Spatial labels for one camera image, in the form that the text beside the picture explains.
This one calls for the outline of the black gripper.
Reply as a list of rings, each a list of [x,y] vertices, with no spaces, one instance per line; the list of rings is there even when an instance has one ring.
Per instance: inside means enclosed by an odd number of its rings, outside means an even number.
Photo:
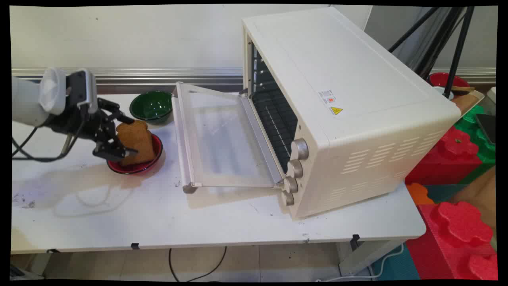
[[[122,161],[125,157],[138,154],[137,149],[122,145],[116,136],[114,120],[133,124],[134,119],[126,116],[120,105],[98,98],[98,110],[90,114],[87,105],[72,106],[58,116],[49,116],[45,127],[56,133],[67,135],[62,155],[67,155],[78,138],[95,142],[94,156],[109,161]]]

